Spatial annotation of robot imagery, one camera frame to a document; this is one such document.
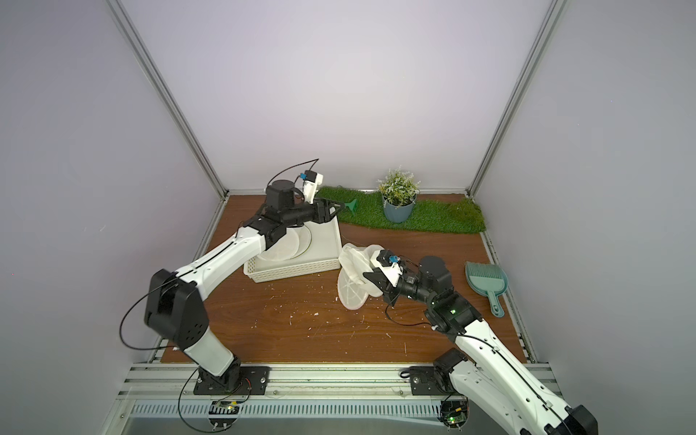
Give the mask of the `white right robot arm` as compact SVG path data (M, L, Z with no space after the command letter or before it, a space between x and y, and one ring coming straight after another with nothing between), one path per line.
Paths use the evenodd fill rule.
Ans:
M449 387L473 400L508 434L596 434L599 425L583 405L572 407L547 389L498 339L480 312L453 284L439 257L424 257L411 271L383 249L371 258L364 277L389 306L399 297L425 304L433 329L455 349L442 355Z

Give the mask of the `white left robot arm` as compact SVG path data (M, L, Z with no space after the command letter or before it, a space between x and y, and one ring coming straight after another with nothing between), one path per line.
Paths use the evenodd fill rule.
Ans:
M317 197L320 185L317 174L304 178L302 188L286 179L271 182L264 204L228 240L174 272L162 269L152 276L145 326L196 363L199 379L214 391L237 392L243 384L241 360L211 330L205 301L246 262L287 239L292 228L336 221L345 204Z

